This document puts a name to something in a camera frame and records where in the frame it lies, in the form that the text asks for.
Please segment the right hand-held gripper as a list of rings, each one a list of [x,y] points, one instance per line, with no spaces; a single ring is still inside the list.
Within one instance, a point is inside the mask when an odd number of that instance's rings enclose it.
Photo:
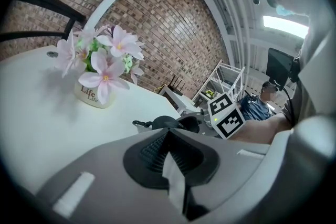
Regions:
[[[245,120],[230,94],[223,93],[213,99],[202,93],[199,96],[207,101],[203,114],[193,112],[177,119],[187,131],[227,140],[244,126]]]

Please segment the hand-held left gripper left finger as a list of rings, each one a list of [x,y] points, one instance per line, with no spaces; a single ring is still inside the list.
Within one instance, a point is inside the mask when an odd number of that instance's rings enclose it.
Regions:
[[[52,207],[82,172],[89,172],[95,179],[70,217],[72,223],[186,224],[166,190],[142,187],[123,166],[125,151],[156,133],[140,133],[89,150],[45,182],[37,198]]]

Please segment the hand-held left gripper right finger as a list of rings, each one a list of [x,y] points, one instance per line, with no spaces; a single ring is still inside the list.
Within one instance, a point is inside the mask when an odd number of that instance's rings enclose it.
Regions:
[[[186,220],[222,209],[250,180],[269,146],[172,133],[168,197]]]

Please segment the person's right forearm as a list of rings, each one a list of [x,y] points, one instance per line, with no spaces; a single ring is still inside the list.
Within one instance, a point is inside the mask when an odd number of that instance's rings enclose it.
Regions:
[[[241,141],[258,144],[271,144],[275,135],[292,128],[290,121],[282,114],[257,121],[247,120],[245,125],[229,138],[232,141]]]

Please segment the small white table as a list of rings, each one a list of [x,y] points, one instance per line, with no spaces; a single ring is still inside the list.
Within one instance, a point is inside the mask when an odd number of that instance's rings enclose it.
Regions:
[[[200,108],[197,108],[194,102],[185,95],[179,95],[173,92],[168,86],[163,86],[159,95],[166,97],[170,104],[175,108],[179,115],[183,116],[189,113],[199,113]]]

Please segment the black router with antennas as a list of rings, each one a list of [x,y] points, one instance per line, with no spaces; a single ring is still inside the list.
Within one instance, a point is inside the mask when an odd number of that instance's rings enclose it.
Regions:
[[[168,88],[178,95],[182,95],[182,89],[185,86],[185,82],[183,79],[180,79],[176,75],[173,76],[172,80],[170,81]]]

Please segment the white metal shelf rack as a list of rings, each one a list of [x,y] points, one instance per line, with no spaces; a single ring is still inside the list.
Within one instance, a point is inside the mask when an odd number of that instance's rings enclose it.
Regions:
[[[227,93],[232,100],[237,101],[243,89],[244,69],[244,67],[239,69],[230,66],[220,60],[192,98],[195,106],[203,107],[205,102],[212,100],[205,95],[206,90],[212,90],[215,93],[213,99]]]

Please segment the large white table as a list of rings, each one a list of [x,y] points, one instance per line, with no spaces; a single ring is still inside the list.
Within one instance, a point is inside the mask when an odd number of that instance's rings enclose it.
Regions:
[[[33,194],[90,149],[137,134],[134,120],[180,116],[165,97],[134,84],[106,109],[84,103],[74,93],[76,75],[55,69],[55,51],[42,47],[0,62],[0,154]]]

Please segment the pink flowers in cream pot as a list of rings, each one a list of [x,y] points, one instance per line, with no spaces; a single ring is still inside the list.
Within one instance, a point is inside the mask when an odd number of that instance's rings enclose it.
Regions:
[[[116,91],[129,89],[122,75],[129,74],[137,84],[138,77],[144,74],[140,68],[143,46],[137,35],[119,25],[71,31],[67,39],[57,42],[55,67],[63,77],[70,71],[78,72],[77,98],[104,109],[112,104]]]

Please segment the black chest-mounted device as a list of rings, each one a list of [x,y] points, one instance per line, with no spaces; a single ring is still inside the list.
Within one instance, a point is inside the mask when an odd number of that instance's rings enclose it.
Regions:
[[[271,83],[277,83],[283,87],[289,77],[291,64],[294,57],[277,49],[268,49],[268,61],[266,75]]]

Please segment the long ceiling light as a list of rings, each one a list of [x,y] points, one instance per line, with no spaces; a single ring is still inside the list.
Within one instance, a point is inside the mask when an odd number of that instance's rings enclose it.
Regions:
[[[300,38],[305,38],[309,29],[308,26],[273,16],[263,16],[263,23],[267,28],[283,31]]]

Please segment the person's torso in gray shirt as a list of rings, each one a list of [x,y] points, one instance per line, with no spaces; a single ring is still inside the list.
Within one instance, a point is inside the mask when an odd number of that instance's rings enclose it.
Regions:
[[[316,114],[336,113],[336,15],[327,0],[312,0],[307,16],[299,80],[282,110],[292,125]]]

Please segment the blue face mask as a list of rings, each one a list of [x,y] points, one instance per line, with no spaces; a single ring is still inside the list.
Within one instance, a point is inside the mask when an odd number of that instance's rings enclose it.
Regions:
[[[276,6],[276,12],[280,16],[289,16],[289,15],[296,15],[295,11],[292,11],[290,8],[286,8],[283,5]]]

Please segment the black stair railing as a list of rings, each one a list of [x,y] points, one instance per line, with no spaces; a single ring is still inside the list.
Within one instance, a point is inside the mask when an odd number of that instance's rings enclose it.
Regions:
[[[60,0],[16,0],[29,4],[33,4],[50,11],[56,12],[58,14],[64,15],[69,18],[69,21],[63,32],[57,31],[15,31],[0,34],[0,42],[20,39],[20,38],[30,38],[30,37],[61,37],[67,39],[70,31],[72,30],[75,22],[84,23],[86,21],[86,16],[79,13],[75,9],[66,5]]]

